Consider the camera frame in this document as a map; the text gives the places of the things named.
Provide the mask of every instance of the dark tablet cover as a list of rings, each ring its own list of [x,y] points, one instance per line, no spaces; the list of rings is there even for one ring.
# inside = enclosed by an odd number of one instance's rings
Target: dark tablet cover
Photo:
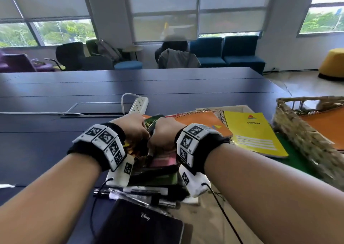
[[[184,223],[118,199],[97,236],[97,244],[179,244]]]

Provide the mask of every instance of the woven basket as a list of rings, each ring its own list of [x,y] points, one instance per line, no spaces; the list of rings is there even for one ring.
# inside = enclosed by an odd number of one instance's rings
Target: woven basket
[[[305,101],[319,101],[316,109],[307,109]],[[324,181],[344,191],[344,157],[300,115],[320,113],[344,107],[344,96],[278,98],[274,126],[287,135],[323,177]]]

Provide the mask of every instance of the disney logo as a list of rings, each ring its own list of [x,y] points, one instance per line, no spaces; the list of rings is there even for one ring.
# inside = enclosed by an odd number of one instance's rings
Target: disney logo
[[[147,221],[150,220],[150,218],[143,212],[141,212],[141,218],[145,218]]]

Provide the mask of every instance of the power strip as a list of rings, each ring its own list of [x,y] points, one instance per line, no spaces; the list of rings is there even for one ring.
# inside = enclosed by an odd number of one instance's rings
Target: power strip
[[[130,114],[140,113],[141,115],[144,115],[147,107],[148,107],[148,97],[138,97],[136,98],[135,102],[132,104],[132,107],[129,113]]]

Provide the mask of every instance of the purple sofa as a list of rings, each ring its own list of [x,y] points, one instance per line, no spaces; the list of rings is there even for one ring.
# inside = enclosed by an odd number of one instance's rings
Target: purple sofa
[[[52,64],[35,65],[26,54],[5,54],[0,50],[0,73],[53,72]]]

